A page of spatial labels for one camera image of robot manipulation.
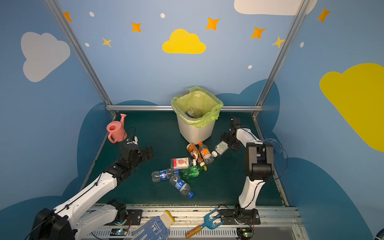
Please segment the circuit board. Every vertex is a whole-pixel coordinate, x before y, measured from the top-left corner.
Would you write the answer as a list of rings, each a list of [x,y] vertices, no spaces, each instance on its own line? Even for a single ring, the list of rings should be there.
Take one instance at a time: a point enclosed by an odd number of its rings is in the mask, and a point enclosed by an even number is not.
[[[252,228],[237,228],[236,234],[237,240],[250,240],[254,236],[254,230]]]
[[[127,236],[129,230],[128,229],[112,229],[110,232],[110,236],[120,236],[120,237],[125,237]]]

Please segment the pink watering can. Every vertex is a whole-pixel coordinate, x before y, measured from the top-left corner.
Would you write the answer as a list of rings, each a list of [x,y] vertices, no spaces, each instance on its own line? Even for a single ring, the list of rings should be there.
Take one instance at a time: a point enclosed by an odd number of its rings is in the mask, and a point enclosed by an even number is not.
[[[125,125],[125,117],[126,114],[120,114],[121,120],[120,121],[113,121],[107,125],[107,131],[108,131],[108,139],[112,144],[122,142],[127,137],[128,134],[124,128]]]

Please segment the clear bottle blue cap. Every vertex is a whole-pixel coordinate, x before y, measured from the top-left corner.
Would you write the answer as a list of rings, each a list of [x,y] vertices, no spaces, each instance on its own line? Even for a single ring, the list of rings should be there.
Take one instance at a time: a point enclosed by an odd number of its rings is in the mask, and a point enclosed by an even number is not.
[[[183,196],[187,196],[190,199],[194,197],[194,192],[191,186],[186,183],[179,175],[175,174],[171,176],[170,183],[174,186]]]

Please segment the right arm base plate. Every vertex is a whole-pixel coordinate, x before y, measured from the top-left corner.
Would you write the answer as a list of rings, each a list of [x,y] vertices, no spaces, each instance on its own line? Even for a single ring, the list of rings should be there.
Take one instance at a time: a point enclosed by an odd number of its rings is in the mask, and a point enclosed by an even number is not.
[[[224,225],[260,225],[261,219],[258,210],[220,209]]]

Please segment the green soda bottle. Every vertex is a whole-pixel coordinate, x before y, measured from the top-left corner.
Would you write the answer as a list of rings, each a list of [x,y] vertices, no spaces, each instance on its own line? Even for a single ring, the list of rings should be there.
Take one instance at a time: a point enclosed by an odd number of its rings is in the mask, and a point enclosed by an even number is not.
[[[193,166],[189,167],[187,169],[181,170],[181,178],[184,180],[190,179],[190,178],[196,178],[200,175],[200,173],[207,171],[206,166]]]

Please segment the bottle orange cap orange label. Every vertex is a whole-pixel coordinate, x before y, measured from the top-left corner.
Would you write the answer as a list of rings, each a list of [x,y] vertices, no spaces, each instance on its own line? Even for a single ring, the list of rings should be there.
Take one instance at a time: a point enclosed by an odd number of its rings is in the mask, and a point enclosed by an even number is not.
[[[199,142],[199,152],[205,162],[205,164],[211,164],[214,161],[214,156],[203,142]]]

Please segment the bottle green white label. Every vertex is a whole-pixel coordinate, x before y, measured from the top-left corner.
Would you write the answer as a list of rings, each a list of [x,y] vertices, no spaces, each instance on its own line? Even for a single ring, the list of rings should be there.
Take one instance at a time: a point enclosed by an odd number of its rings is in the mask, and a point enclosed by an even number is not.
[[[215,146],[214,150],[212,151],[212,155],[214,158],[217,158],[219,155],[223,155],[228,149],[228,144],[224,141],[221,141]]]

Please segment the left circuit board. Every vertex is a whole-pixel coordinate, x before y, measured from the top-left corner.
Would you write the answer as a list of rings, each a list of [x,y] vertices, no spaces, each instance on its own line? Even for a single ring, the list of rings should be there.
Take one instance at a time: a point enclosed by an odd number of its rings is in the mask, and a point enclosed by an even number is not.
[[[128,229],[112,229],[110,232],[110,236],[120,236],[120,237],[125,237],[127,236],[129,230]]]

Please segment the bottle red pink label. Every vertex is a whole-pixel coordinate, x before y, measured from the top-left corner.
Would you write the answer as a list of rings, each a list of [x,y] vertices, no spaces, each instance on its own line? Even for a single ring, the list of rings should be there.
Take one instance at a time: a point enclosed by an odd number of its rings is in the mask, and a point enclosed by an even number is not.
[[[187,169],[197,165],[196,159],[191,158],[175,158],[171,159],[171,168],[174,170]]]

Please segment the brown tea bottle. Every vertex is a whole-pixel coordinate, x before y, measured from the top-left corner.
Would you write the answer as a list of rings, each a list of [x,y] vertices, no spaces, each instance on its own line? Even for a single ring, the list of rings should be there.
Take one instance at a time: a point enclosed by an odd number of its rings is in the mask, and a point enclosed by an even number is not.
[[[188,152],[190,153],[190,155],[197,161],[197,163],[198,163],[201,167],[203,167],[203,166],[206,165],[205,162],[204,162],[204,160],[203,160],[203,158],[202,158],[202,156],[201,156],[201,154],[200,154],[200,152],[199,152],[199,150],[197,149],[197,147],[196,147],[195,144],[193,144],[193,143],[189,143],[189,144],[187,145],[187,150],[188,150]]]

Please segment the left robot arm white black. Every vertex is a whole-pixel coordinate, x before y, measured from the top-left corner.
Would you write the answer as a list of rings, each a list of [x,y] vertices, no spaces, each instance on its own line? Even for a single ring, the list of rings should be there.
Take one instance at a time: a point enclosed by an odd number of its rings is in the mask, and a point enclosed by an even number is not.
[[[108,192],[131,176],[140,163],[153,158],[153,148],[128,143],[117,161],[75,196],[52,210],[44,208],[35,217],[27,240],[80,240],[99,227],[125,215],[125,205],[112,201],[99,211],[84,213]]]

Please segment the pepsi bottle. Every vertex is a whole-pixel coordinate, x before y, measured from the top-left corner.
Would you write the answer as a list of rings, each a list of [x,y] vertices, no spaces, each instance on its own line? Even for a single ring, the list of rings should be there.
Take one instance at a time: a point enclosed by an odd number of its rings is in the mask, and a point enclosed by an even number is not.
[[[175,174],[179,174],[179,170],[174,170],[172,168],[164,169],[161,171],[154,171],[151,174],[152,182],[158,183],[160,181],[169,180]]]
[[[187,111],[186,111],[186,115],[189,117],[189,118],[192,118],[192,119],[198,119],[198,118],[201,118],[202,117],[202,111],[200,109],[197,109],[197,108],[194,108],[194,107],[190,107]]]

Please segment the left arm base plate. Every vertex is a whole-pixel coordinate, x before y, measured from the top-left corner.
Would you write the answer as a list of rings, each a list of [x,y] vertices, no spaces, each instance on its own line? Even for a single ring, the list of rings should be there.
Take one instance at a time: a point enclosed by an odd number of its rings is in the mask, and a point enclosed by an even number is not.
[[[142,214],[143,211],[137,209],[119,210],[113,224],[116,226],[138,226],[141,223]]]

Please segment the white trash bin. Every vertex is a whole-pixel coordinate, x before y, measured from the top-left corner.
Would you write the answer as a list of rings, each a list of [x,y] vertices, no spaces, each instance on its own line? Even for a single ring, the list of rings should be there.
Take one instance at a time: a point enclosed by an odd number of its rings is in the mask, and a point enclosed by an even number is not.
[[[215,120],[204,128],[197,128],[186,124],[181,117],[177,116],[181,135],[189,142],[197,145],[199,142],[207,140],[213,132]]]

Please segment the green bin liner bag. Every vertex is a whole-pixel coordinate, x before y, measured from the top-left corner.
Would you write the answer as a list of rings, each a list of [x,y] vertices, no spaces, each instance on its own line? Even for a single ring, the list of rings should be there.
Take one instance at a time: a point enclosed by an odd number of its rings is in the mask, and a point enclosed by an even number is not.
[[[219,118],[224,103],[204,88],[195,86],[174,97],[171,106],[185,124],[205,128]],[[188,117],[187,112],[190,108],[201,110],[202,116],[197,119]]]

